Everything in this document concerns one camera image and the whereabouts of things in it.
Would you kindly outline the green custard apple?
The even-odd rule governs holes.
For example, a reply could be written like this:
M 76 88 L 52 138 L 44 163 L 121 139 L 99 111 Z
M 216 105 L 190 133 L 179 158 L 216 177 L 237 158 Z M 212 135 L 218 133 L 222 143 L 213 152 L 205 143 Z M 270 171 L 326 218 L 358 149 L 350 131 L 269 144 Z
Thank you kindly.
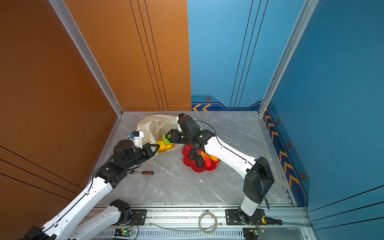
M 166 144 L 166 145 L 172 145 L 173 143 L 171 143 L 168 139 L 167 139 L 167 137 L 164 135 L 163 137 L 162 137 L 162 141 Z

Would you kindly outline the orange yellow mango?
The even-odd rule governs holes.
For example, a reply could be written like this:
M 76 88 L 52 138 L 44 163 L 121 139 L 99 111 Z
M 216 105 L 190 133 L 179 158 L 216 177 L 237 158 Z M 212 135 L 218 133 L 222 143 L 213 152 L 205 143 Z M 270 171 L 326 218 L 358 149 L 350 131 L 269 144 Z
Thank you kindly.
M 165 145 L 165 151 L 169 151 L 169 150 L 173 149 L 173 147 L 174 147 L 174 144 L 166 144 Z

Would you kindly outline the yellow bumpy fruit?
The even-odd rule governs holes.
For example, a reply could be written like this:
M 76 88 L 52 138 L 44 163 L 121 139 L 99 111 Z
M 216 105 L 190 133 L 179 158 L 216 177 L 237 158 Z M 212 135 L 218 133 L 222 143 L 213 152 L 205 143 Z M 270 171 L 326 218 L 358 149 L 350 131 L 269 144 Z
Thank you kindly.
M 166 144 L 163 141 L 158 141 L 156 144 L 160 146 L 158 149 L 159 154 L 166 151 Z

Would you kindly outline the cream plastic bag orange print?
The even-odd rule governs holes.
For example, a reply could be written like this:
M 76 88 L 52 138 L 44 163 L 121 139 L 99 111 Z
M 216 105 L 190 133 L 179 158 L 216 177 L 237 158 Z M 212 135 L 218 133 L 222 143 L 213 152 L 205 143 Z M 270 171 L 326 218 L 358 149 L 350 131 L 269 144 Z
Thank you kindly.
M 137 125 L 137 131 L 144 133 L 142 140 L 143 146 L 145 144 L 156 144 L 158 141 L 162 141 L 162 137 L 172 129 L 178 130 L 177 117 L 172 115 L 147 116 L 139 121 Z M 181 146 L 180 144 L 174 144 L 173 149 Z

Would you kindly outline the dark avocado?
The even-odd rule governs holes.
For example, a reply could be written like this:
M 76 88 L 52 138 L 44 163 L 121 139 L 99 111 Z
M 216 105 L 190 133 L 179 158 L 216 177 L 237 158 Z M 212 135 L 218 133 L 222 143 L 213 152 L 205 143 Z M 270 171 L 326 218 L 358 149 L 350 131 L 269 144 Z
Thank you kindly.
M 201 155 L 196 155 L 194 161 L 198 169 L 202 169 L 205 165 L 204 159 Z
M 198 151 L 194 148 L 191 148 L 190 151 L 189 151 L 189 155 L 188 155 L 188 158 L 190 161 L 194 161 L 196 156 L 198 154 Z

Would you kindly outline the red yellow mango top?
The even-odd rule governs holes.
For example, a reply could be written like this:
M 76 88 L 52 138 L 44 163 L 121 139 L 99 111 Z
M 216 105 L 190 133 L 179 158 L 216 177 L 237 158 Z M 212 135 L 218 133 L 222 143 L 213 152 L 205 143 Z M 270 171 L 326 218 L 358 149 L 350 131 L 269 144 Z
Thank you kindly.
M 202 158 L 203 158 L 203 161 L 204 161 L 204 166 L 206 167 L 206 168 L 211 168 L 211 166 L 212 166 L 212 160 L 211 160 L 211 158 L 209 157 L 209 155 L 208 154 L 206 154 L 206 153 L 204 153 L 204 152 L 201 152 L 201 156 L 202 156 Z

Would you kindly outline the small orange fruit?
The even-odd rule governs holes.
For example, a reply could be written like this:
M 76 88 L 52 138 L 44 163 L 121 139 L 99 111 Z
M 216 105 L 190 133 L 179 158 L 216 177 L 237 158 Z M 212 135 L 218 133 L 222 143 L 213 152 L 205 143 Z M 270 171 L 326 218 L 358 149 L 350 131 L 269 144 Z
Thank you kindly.
M 210 159 L 214 162 L 219 162 L 220 159 L 218 159 L 217 157 L 213 156 L 213 155 L 209 155 Z

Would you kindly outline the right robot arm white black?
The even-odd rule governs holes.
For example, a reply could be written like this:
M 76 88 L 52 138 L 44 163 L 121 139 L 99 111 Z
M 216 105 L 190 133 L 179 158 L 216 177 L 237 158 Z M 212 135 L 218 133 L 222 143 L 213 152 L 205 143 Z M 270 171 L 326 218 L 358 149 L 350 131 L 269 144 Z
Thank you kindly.
M 250 225 L 261 215 L 257 213 L 261 203 L 275 182 L 270 164 L 264 157 L 255 159 L 229 146 L 219 139 L 214 130 L 203 129 L 189 115 L 177 116 L 177 129 L 171 129 L 164 137 L 171 144 L 191 145 L 194 149 L 212 155 L 235 170 L 243 179 L 244 200 L 239 207 L 242 223 Z

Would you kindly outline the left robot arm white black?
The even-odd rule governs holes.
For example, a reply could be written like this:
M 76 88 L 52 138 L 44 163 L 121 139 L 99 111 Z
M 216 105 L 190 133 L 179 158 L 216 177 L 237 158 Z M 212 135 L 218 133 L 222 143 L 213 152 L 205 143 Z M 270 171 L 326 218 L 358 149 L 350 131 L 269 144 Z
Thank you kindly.
M 124 179 L 130 170 L 153 158 L 160 145 L 145 144 L 136 148 L 131 140 L 117 144 L 117 152 L 94 171 L 91 182 L 60 213 L 42 227 L 33 226 L 25 234 L 26 240 L 91 240 L 113 224 L 132 225 L 135 218 L 131 206 L 114 200 L 100 214 L 81 223 L 84 217 Z

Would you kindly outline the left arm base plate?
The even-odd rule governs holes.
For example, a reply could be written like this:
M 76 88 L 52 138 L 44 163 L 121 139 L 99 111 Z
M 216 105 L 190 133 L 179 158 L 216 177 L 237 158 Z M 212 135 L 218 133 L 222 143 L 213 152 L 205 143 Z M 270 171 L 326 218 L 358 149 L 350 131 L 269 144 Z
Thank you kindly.
M 127 226 L 144 226 L 148 211 L 146 209 L 131 209 L 130 211 L 131 215 L 127 222 Z

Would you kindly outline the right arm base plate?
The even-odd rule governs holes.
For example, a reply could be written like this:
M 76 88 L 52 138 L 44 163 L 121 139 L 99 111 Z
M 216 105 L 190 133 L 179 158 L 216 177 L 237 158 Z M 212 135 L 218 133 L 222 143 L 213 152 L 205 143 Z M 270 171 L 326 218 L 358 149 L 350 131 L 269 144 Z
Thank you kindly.
M 227 209 L 225 210 L 226 223 L 228 226 L 234 225 L 266 225 L 262 218 L 265 217 L 265 211 L 257 209 L 250 217 L 240 209 Z

